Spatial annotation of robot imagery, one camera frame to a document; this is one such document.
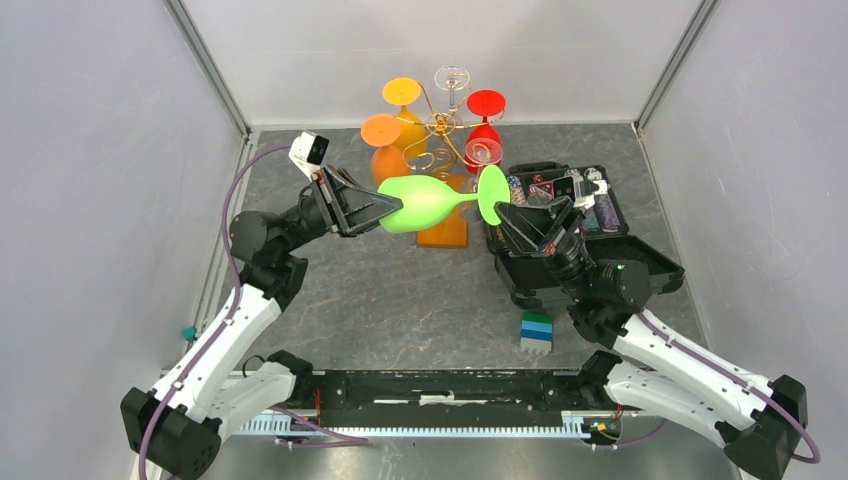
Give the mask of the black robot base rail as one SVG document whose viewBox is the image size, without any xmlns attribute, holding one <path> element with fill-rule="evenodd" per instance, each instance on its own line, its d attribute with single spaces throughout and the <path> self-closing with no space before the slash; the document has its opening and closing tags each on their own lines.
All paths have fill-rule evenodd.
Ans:
<svg viewBox="0 0 848 480">
<path fill-rule="evenodd" d="M 577 370 L 325 370 L 297 380 L 283 406 L 324 427 L 555 427 L 564 412 L 614 412 Z"/>
</svg>

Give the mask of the clear wine glass front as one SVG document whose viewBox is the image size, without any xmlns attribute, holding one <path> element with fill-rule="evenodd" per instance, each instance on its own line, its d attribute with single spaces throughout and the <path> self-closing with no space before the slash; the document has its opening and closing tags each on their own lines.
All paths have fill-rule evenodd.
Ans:
<svg viewBox="0 0 848 480">
<path fill-rule="evenodd" d="M 491 138 L 478 137 L 466 143 L 463 163 L 472 175 L 478 175 L 489 165 L 499 165 L 503 158 L 502 145 Z"/>
</svg>

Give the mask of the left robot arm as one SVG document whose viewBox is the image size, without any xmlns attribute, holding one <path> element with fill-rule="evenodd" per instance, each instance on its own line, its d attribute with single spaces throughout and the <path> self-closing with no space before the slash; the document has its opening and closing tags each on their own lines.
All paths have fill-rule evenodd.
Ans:
<svg viewBox="0 0 848 480">
<path fill-rule="evenodd" d="M 228 299 L 167 374 L 147 390 L 130 389 L 120 404 L 139 478 L 159 469 L 171 479 L 197 479 L 224 442 L 263 410 L 282 400 L 302 407 L 312 399 L 313 379 L 276 362 L 231 387 L 224 383 L 300 292 L 308 262 L 295 250 L 328 233 L 368 232 L 403 206 L 397 194 L 368 190 L 345 170 L 324 167 L 285 212 L 225 217 L 223 240 L 234 275 Z"/>
</svg>

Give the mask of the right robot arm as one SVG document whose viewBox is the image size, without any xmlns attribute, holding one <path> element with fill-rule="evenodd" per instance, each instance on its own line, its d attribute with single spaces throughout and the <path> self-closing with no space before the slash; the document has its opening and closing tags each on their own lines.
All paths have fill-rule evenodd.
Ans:
<svg viewBox="0 0 848 480">
<path fill-rule="evenodd" d="M 782 478 L 792 461 L 821 461 L 807 430 L 804 385 L 741 368 L 661 321 L 647 307 L 648 264 L 632 253 L 592 255 L 584 215 L 569 199 L 497 201 L 491 210 L 511 253 L 541 260 L 571 299 L 580 336 L 604 348 L 577 382 L 585 405 L 612 401 L 660 416 L 706 438 L 757 479 Z"/>
</svg>

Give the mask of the orange wine glass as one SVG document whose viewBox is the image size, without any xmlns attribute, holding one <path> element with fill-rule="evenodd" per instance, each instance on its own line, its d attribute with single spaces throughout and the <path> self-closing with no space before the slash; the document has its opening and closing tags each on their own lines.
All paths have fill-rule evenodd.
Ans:
<svg viewBox="0 0 848 480">
<path fill-rule="evenodd" d="M 410 173 L 402 151 L 395 145 L 401 131 L 400 121 L 389 114 L 369 117 L 360 129 L 363 141 L 375 148 L 371 171 L 377 187 L 388 178 Z"/>
</svg>

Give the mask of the green wine glass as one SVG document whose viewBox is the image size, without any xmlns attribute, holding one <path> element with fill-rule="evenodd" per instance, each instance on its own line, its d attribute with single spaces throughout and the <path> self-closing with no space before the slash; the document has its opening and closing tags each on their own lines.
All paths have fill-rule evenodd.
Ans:
<svg viewBox="0 0 848 480">
<path fill-rule="evenodd" d="M 459 193 L 440 180 L 423 175 L 392 177 L 377 192 L 399 200 L 402 207 L 379 223 L 389 233 L 426 230 L 441 223 L 460 204 L 475 202 L 483 220 L 492 226 L 501 223 L 498 203 L 509 203 L 510 186 L 498 166 L 486 166 L 479 175 L 474 193 Z"/>
</svg>

